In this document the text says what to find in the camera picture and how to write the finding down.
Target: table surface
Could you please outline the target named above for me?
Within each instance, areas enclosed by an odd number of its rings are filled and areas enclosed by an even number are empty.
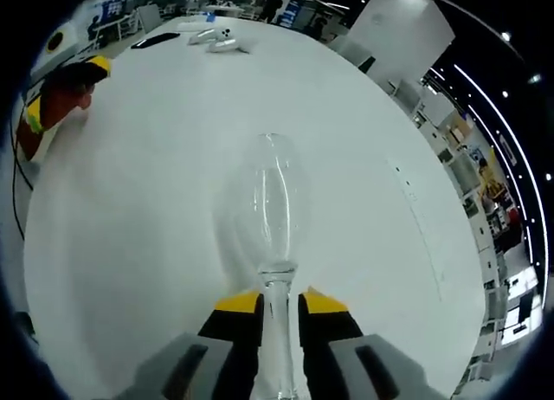
[[[216,20],[254,38],[252,54],[208,54],[187,35],[128,49],[97,86],[88,122],[68,122],[51,146],[24,268],[56,378],[72,398],[111,397],[157,350],[197,332],[217,299],[255,286],[225,209],[246,144],[276,132],[295,143],[310,194],[293,298],[314,286],[342,300],[365,334],[413,358],[449,397],[485,308],[475,241],[441,163],[327,47]],[[303,392],[298,342],[293,356]]]

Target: person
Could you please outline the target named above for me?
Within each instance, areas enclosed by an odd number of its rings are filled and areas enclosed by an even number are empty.
[[[313,21],[313,26],[306,30],[306,34],[311,38],[319,41],[323,35],[323,28],[327,25],[327,20],[320,16],[315,21]]]
[[[99,19],[100,19],[99,16],[93,17],[92,23],[90,25],[88,25],[87,33],[88,33],[88,40],[89,41],[93,41],[94,38],[96,38],[96,28],[98,26]]]
[[[110,74],[109,60],[95,56],[57,68],[47,75],[40,95],[26,107],[16,129],[16,144],[23,157],[39,162],[59,123],[75,108],[87,110],[92,103],[94,85]]]
[[[261,12],[261,15],[258,18],[258,20],[260,22],[271,23],[275,18],[275,14],[277,13],[277,10],[279,10],[282,6],[283,6],[282,0],[267,0],[266,5],[264,6],[263,11]]]

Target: black phone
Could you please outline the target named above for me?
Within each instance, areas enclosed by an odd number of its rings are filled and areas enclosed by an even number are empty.
[[[177,32],[166,32],[164,34],[153,36],[152,38],[143,39],[140,42],[135,43],[131,46],[131,49],[142,49],[142,48],[148,48],[152,45],[156,45],[157,43],[161,43],[164,41],[169,41],[170,39],[178,38],[181,34],[178,34]]]

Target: glass stem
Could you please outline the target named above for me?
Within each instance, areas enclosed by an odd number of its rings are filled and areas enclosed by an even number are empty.
[[[293,378],[293,354],[291,353],[291,338],[288,318],[288,296],[290,282],[270,281],[266,284],[265,295],[270,305],[268,323],[265,329],[271,327],[275,330],[274,359],[278,364],[278,383],[280,400],[296,399]]]

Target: window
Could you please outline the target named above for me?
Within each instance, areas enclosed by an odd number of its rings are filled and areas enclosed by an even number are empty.
[[[515,274],[508,279],[508,281],[510,282],[508,300],[512,300],[513,298],[527,293],[538,284],[537,274],[533,267],[528,267],[518,274]]]
[[[511,344],[540,326],[543,321],[543,311],[541,309],[541,297],[539,294],[533,298],[531,316],[520,323],[518,323],[518,318],[519,307],[508,311],[505,328],[502,332],[502,345]]]

